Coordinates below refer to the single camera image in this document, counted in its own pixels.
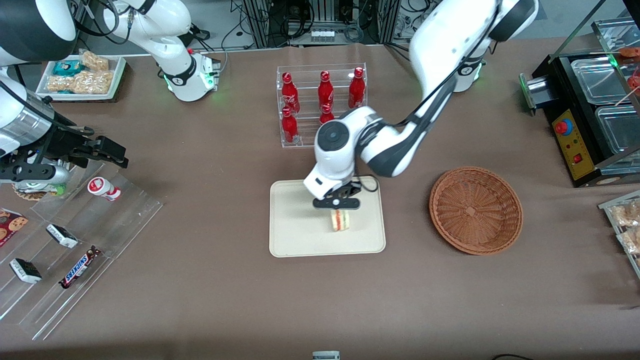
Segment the clear lid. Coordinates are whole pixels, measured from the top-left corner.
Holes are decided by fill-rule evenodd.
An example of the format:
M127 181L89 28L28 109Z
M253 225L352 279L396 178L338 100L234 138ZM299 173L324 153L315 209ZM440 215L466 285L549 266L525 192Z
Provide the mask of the clear lid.
M575 60L571 68L589 103L615 104L625 97L625 90L608 57Z
M640 143L640 118L632 105L602 106L596 117L616 154Z

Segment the yellow control panel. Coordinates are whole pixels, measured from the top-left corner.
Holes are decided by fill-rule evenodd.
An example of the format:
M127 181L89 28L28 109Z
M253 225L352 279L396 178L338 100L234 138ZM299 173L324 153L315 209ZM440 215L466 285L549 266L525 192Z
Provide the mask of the yellow control panel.
M567 110L551 123L560 148L564 155L564 160L569 165L573 180L578 180L586 174L592 172L593 161L584 145L584 140L575 125L575 120L571 110Z

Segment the bottle cap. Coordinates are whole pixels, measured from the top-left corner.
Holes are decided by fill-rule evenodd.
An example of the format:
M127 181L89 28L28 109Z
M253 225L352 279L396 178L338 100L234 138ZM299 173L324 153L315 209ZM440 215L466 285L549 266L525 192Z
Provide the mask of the bottle cap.
M323 112L323 114L328 114L331 112L332 108L333 106L331 106L330 103L322 104L321 111Z

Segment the snickers bar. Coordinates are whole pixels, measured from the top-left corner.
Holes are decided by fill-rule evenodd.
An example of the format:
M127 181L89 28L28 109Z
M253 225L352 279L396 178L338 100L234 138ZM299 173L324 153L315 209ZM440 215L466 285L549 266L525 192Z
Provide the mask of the snickers bar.
M71 271L65 276L62 281L60 281L60 285L62 285L63 289L69 289L69 286L76 281L80 275L93 263L93 259L96 256L100 255L101 251L96 249L95 246L91 246L89 250L87 250L86 254L84 254L80 260L74 265Z

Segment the beige tray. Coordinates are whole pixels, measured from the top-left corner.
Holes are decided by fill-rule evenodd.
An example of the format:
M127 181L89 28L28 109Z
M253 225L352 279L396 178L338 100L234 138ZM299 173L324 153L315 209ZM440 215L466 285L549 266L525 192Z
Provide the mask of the beige tray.
M374 188L377 180L365 176L362 182ZM360 199L360 209L349 210L350 228L334 232L330 210L313 207L313 195L302 180L273 183L269 251L276 258L381 252L387 243L380 190L373 193L362 190L355 197Z

